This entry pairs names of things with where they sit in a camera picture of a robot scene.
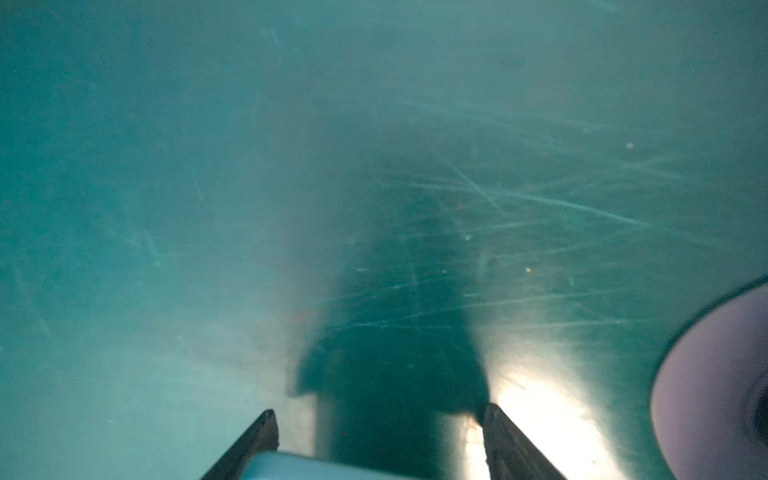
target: scratched surface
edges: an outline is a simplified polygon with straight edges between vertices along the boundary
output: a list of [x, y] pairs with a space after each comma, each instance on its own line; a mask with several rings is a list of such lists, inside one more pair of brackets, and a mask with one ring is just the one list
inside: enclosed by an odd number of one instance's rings
[[0, 478], [281, 448], [671, 478], [670, 340], [768, 270], [748, 2], [0, 9]]

